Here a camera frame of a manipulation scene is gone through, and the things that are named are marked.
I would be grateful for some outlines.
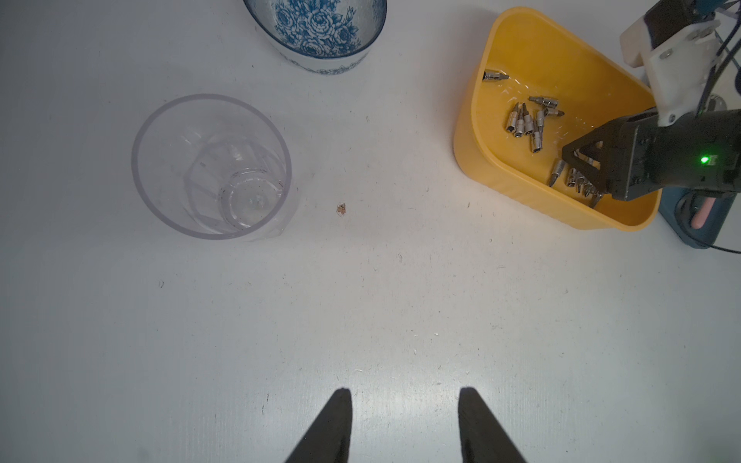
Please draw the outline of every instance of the metal socket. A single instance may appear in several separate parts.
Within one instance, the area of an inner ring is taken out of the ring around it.
[[[543,128],[545,127],[545,111],[540,110],[535,115],[535,125],[538,127],[540,135],[543,134]]]
[[[535,124],[533,124],[533,116],[530,114],[525,114],[525,117],[523,117],[525,120],[525,135],[530,135],[532,132],[535,132]]]
[[[576,172],[576,193],[582,194],[582,188],[584,187],[584,182],[587,180],[584,178],[581,172]]]
[[[533,153],[540,153],[543,149],[543,140],[540,138],[540,132],[535,130],[533,132],[532,144]]]
[[[518,115],[519,115],[519,103],[514,105],[514,109],[510,113],[509,119],[507,119],[507,131],[509,133],[514,132],[515,126],[517,125]]]
[[[484,82],[503,81],[509,79],[509,76],[502,71],[487,69],[484,70]]]
[[[566,176],[566,186],[569,188],[576,186],[576,169],[573,167],[568,170],[568,175]]]
[[[523,133],[525,133],[525,120],[518,118],[514,128],[514,138],[520,138]]]

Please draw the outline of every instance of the screwdriver bit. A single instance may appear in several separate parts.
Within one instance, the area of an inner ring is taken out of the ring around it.
[[[525,103],[522,103],[522,120],[525,121],[525,135],[530,135],[535,131],[535,124],[533,124],[533,116],[528,112],[528,107]]]
[[[540,138],[542,138],[543,128],[545,127],[545,111],[543,110],[538,111],[537,115],[535,116],[535,126],[538,127],[538,131],[540,132]]]
[[[563,116],[565,114],[563,111],[555,110],[552,107],[546,107],[543,110],[543,113],[546,116],[552,116],[552,117],[561,117],[561,116]]]
[[[548,98],[547,96],[531,96],[530,101],[537,104],[542,104],[545,107],[552,107],[555,109],[558,106],[558,100],[555,98]]]
[[[584,178],[581,172],[576,172],[576,193],[582,194],[582,188],[584,187],[584,182],[587,179]]]
[[[548,186],[553,187],[556,184],[556,180],[561,176],[564,167],[566,167],[566,161],[559,159],[556,161],[553,170],[551,171],[551,178],[548,180]]]
[[[503,81],[509,79],[509,76],[502,71],[487,69],[484,70],[484,82]]]
[[[516,139],[520,138],[525,132],[525,120],[522,118],[522,107],[524,106],[525,104],[523,103],[522,106],[519,107],[519,111],[517,111],[517,123],[514,128],[514,138]]]
[[[576,169],[573,167],[568,170],[568,175],[566,176],[566,186],[569,188],[576,186]]]
[[[592,202],[591,204],[589,204],[589,207],[591,207],[592,209],[597,207],[597,204],[599,204],[599,200],[602,199],[603,196],[604,196],[603,193],[599,191],[595,192],[594,196],[592,196]]]

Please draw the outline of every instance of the white mount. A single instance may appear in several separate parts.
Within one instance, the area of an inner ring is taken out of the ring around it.
[[[630,67],[645,66],[659,111],[659,126],[672,125],[694,112],[711,67],[716,64],[720,21],[690,24],[658,47],[651,48],[643,17],[620,34],[622,59]]]

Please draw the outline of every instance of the socket bit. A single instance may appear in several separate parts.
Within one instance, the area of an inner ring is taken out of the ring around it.
[[[564,167],[566,167],[566,161],[559,159],[556,161],[553,170],[551,171],[551,178],[548,180],[548,186],[553,187],[556,184],[556,180],[561,176]]]
[[[518,139],[525,132],[525,120],[522,118],[522,106],[517,111],[517,123],[514,125],[514,138]]]
[[[545,111],[540,110],[535,116],[535,125],[538,127],[538,132],[540,132],[540,137],[543,137],[543,128],[545,127]]]
[[[551,116],[551,117],[561,117],[565,114],[563,111],[555,110],[552,107],[546,107],[543,110],[543,113],[545,113],[546,116]]]
[[[582,194],[582,188],[584,187],[585,181],[586,179],[584,178],[582,173],[577,171],[576,172],[576,193],[577,194]]]
[[[522,134],[525,133],[525,121],[522,120],[522,118],[517,119],[517,126],[515,126],[514,130],[514,138],[518,139],[522,137]]]
[[[535,124],[533,124],[533,116],[528,112],[525,103],[522,103],[522,119],[525,121],[525,135],[530,135],[535,131]]]
[[[597,204],[599,204],[599,200],[602,199],[603,196],[604,196],[603,193],[599,191],[595,192],[594,196],[592,196],[592,202],[591,204],[589,204],[589,207],[591,207],[592,209],[597,207]]]
[[[540,153],[543,149],[543,140],[540,138],[540,132],[537,130],[533,132],[531,146],[533,148],[533,153]]]
[[[509,79],[509,76],[502,71],[487,69],[484,70],[484,82],[489,81],[504,81]]]
[[[507,120],[507,131],[514,132],[514,126],[517,125],[517,115],[519,114],[519,103],[514,105],[514,109],[510,113],[510,118]]]
[[[552,107],[555,109],[558,106],[558,100],[555,98],[548,98],[547,96],[531,96],[530,101],[537,104],[542,104],[545,107]]]
[[[576,187],[576,169],[573,167],[568,170],[568,175],[566,176],[566,186],[569,188]]]

